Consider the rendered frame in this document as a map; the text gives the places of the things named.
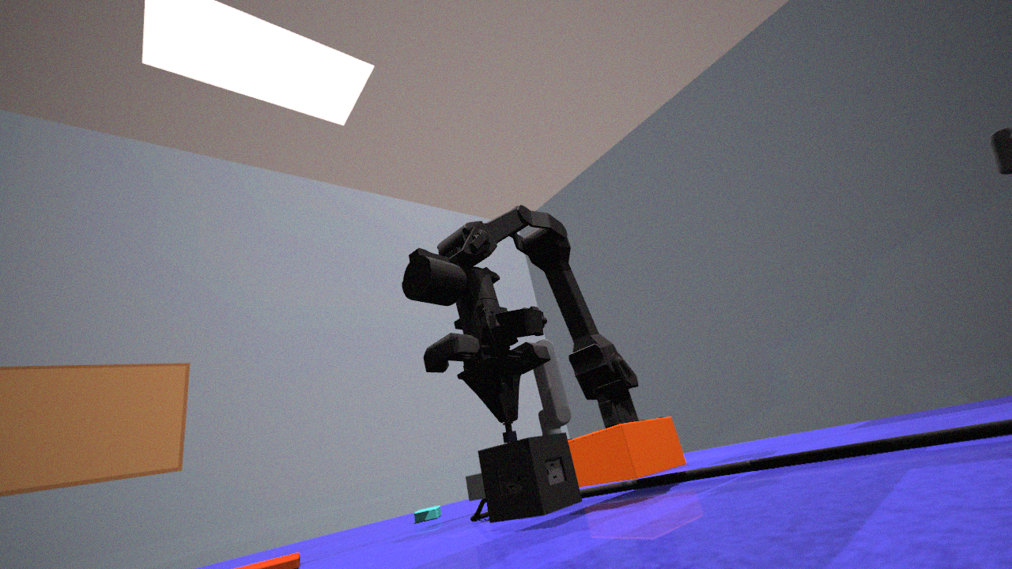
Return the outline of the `teal rectangular block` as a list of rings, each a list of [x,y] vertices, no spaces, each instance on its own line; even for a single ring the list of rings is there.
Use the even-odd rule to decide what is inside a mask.
[[[441,508],[433,507],[428,509],[421,509],[414,514],[415,523],[433,521],[441,516]]]

